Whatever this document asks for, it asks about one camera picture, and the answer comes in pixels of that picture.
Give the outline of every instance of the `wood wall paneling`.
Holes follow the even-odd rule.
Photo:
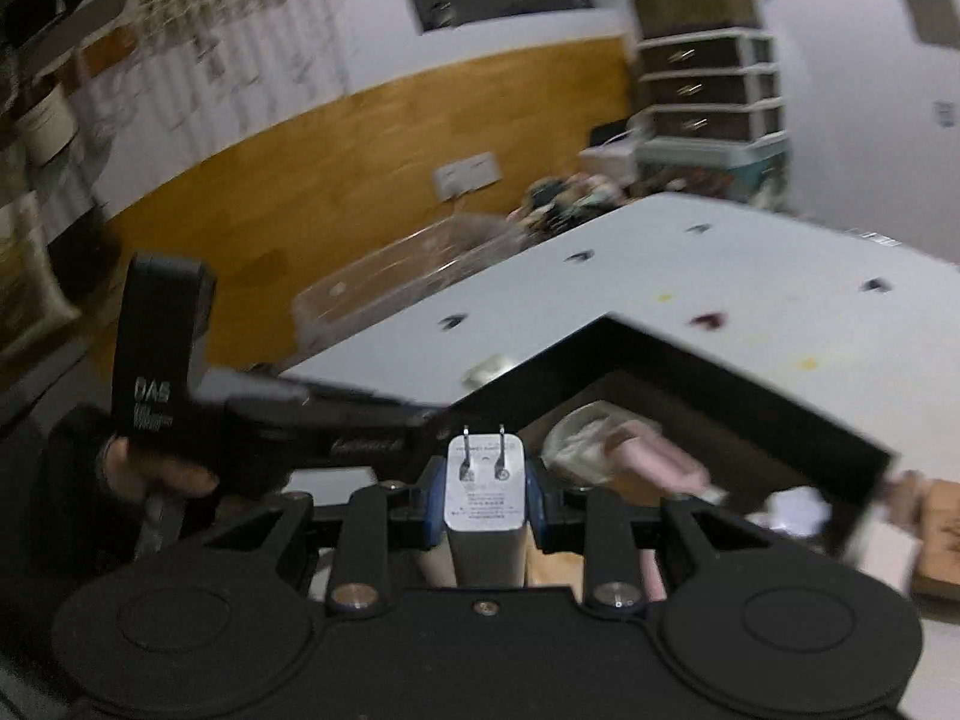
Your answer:
[[[243,367],[295,348],[290,301],[335,269],[450,213],[433,170],[493,151],[503,180],[466,200],[509,213],[573,172],[594,125],[627,112],[618,38],[518,50],[397,79],[212,156],[112,220],[129,255],[217,271],[208,357]],[[99,356],[109,367],[109,340]]]

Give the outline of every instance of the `white table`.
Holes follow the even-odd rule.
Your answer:
[[[712,225],[703,233],[694,225]],[[565,258],[593,250],[585,263]],[[861,292],[872,278],[889,293]],[[717,332],[691,327],[722,311]],[[453,330],[440,321],[467,314]],[[901,467],[960,479],[960,272],[751,209],[660,194],[539,245],[387,319],[291,373],[450,403],[494,354],[522,362],[602,314],[638,322],[890,448]],[[296,479],[344,498],[363,473]],[[960,627],[925,619],[925,652],[901,707],[960,707]]]

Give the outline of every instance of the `white wall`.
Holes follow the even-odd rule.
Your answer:
[[[619,6],[624,0],[599,0]],[[793,204],[960,261],[960,55],[921,43],[905,0],[766,0],[787,98]]]
[[[293,14],[301,33],[309,38],[312,34],[310,23],[303,8],[304,4],[295,5]],[[338,12],[349,86],[353,91],[427,68],[519,47],[616,36],[622,28],[618,15],[611,9],[520,16],[427,34],[419,32],[419,21],[410,0],[342,0]],[[265,22],[262,19],[262,16],[255,18],[253,25],[258,30],[259,40],[269,51],[270,44],[264,30],[277,28],[283,22],[277,13],[268,14]],[[180,74],[181,60],[176,50],[170,52],[168,67]],[[309,84],[298,86],[291,83],[287,74],[269,57],[267,65],[265,77],[277,97],[277,114],[270,115],[262,85],[248,89],[243,96],[253,120],[248,134],[339,94],[328,62],[317,62],[311,71],[315,90],[307,88]],[[154,75],[159,76],[162,70],[160,63],[155,67]],[[193,73],[195,83],[203,88],[202,74]],[[136,87],[139,77],[133,76],[133,81]],[[116,77],[111,74],[97,79],[95,91],[102,100],[113,96],[112,84],[115,82]],[[154,78],[154,86],[152,95],[137,98],[136,117],[114,141],[107,167],[96,183],[98,194],[112,213],[118,213],[186,167],[243,137],[229,99],[215,103],[208,94],[202,95],[200,110],[189,118],[186,125],[169,131],[158,119],[170,113],[170,92],[159,77]],[[181,84],[178,88],[181,88],[182,95],[185,87]],[[83,108],[83,100],[78,103]]]

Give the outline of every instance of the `black circular disc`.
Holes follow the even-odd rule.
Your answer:
[[[671,596],[661,633],[683,670],[765,712],[870,709],[906,685],[923,634],[904,598],[828,560],[764,558],[724,557]]]
[[[203,550],[177,567],[133,565],[61,608],[54,651],[86,694],[136,712],[209,715],[269,691],[304,649],[304,599],[251,556]]]

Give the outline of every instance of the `hand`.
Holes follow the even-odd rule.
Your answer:
[[[174,457],[131,447],[129,439],[113,439],[104,453],[104,480],[125,501],[141,504],[155,483],[189,498],[203,498],[220,480],[208,470]]]

